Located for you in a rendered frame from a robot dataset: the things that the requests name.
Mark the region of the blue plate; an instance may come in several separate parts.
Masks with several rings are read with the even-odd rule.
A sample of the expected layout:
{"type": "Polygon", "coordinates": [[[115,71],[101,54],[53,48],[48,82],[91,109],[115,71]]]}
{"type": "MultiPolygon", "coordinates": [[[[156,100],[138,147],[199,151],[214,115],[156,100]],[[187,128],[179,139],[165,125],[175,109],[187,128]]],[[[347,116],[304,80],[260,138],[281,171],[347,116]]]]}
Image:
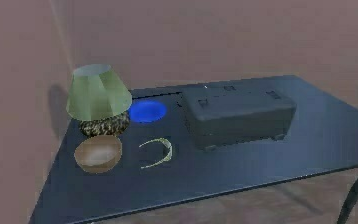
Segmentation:
{"type": "Polygon", "coordinates": [[[167,113],[166,106],[158,101],[142,100],[129,108],[130,119],[137,123],[151,123],[162,119],[167,113]]]}

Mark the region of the dark grey box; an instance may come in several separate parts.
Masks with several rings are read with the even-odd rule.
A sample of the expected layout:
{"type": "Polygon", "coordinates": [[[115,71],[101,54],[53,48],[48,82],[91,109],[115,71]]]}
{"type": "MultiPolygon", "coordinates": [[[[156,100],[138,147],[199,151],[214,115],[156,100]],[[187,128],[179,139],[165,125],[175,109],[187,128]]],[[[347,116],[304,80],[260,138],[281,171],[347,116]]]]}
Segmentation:
{"type": "Polygon", "coordinates": [[[269,85],[199,86],[182,91],[187,129],[199,149],[282,139],[297,104],[269,85]]]}

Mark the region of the green shade table lamp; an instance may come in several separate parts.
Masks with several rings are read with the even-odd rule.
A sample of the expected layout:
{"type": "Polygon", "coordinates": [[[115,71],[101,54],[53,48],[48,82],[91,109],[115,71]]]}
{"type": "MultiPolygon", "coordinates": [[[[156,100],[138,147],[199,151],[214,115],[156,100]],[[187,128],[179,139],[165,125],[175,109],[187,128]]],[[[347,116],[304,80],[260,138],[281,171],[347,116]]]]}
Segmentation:
{"type": "Polygon", "coordinates": [[[130,125],[132,95],[111,65],[89,64],[72,73],[66,111],[83,135],[121,135],[130,125]]]}

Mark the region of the dark blue table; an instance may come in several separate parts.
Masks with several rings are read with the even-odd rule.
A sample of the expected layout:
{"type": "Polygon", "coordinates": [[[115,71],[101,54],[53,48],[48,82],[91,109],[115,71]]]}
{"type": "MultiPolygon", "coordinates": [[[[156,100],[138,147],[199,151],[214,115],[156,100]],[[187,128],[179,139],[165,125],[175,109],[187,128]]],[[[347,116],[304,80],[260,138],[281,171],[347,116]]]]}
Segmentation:
{"type": "Polygon", "coordinates": [[[358,109],[294,75],[231,84],[269,85],[297,104],[284,139],[203,151],[184,124],[181,86],[135,89],[135,100],[160,101],[166,115],[130,124],[120,162],[103,174],[75,162],[85,137],[71,121],[29,224],[89,224],[358,167],[358,109]]]}

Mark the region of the brown wooden bowl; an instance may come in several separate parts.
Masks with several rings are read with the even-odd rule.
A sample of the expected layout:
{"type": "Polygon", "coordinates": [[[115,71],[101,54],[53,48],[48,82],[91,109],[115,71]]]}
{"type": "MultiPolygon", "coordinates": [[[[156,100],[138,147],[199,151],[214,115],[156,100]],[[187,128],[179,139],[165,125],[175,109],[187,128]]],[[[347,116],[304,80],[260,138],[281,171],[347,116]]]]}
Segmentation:
{"type": "Polygon", "coordinates": [[[122,157],[122,143],[116,136],[99,135],[83,141],[74,151],[77,165],[88,173],[100,174],[114,168],[122,157]]]}

